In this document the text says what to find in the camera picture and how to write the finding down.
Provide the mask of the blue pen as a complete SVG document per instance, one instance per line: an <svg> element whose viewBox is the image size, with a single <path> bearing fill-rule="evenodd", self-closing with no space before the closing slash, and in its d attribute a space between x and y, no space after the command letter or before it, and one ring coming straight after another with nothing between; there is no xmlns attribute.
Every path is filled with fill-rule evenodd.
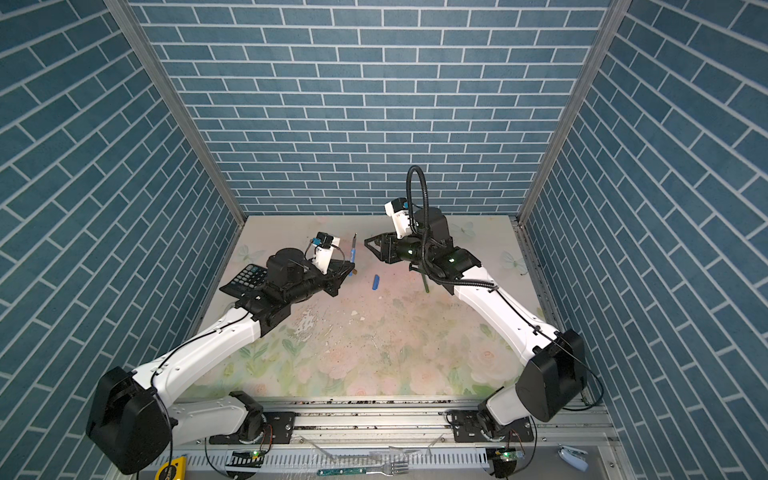
<svg viewBox="0 0 768 480"><path fill-rule="evenodd" d="M357 244L357 234L355 233L352 238L351 242L351 249L350 249L350 262L355 263L356 258L356 244Z"/></svg>

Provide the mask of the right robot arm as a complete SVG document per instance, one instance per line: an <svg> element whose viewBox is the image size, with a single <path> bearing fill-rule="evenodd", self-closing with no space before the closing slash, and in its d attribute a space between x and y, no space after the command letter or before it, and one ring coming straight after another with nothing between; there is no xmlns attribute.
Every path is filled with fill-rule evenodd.
<svg viewBox="0 0 768 480"><path fill-rule="evenodd" d="M468 304L524 365L513 386L480 404L477 418L486 435L498 438L527 417L547 422L584 390L588 368L579 334L558 331L499 286L475 255L454 244L439 209L414 209L407 199L397 198L385 211L393 231L366 239L366 248L384 263L407 262L410 270Z"/></svg>

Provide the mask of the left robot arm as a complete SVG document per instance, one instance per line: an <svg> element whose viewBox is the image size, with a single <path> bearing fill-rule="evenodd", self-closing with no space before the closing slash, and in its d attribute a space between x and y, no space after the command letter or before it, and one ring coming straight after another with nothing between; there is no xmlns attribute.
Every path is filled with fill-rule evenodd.
<svg viewBox="0 0 768 480"><path fill-rule="evenodd" d="M87 437L124 475L199 439L262 441L268 429L264 408L242 391L186 405L176 402L229 355L276 328L293 304L321 291L337 296L354 268L352 261L335 259L328 249L312 259L296 248L277 251L267 261L263 282L210 327L132 370L115 367L104 373L93 395Z"/></svg>

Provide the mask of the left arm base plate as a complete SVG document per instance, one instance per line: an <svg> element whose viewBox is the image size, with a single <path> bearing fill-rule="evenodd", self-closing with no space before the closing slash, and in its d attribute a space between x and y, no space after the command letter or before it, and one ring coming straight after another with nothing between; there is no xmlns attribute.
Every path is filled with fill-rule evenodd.
<svg viewBox="0 0 768 480"><path fill-rule="evenodd" d="M293 435L296 414L293 412L266 412L260 417L250 415L235 433L214 435L208 439L212 445L289 444Z"/></svg>

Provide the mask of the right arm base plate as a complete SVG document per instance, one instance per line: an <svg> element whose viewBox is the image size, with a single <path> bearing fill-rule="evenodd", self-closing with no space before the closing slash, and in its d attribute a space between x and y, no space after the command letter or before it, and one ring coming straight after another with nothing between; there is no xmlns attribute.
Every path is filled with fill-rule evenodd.
<svg viewBox="0 0 768 480"><path fill-rule="evenodd" d="M456 443L526 443L534 440L533 424L528 417L508 425L500 425L489 413L478 410L448 410L444 417Z"/></svg>

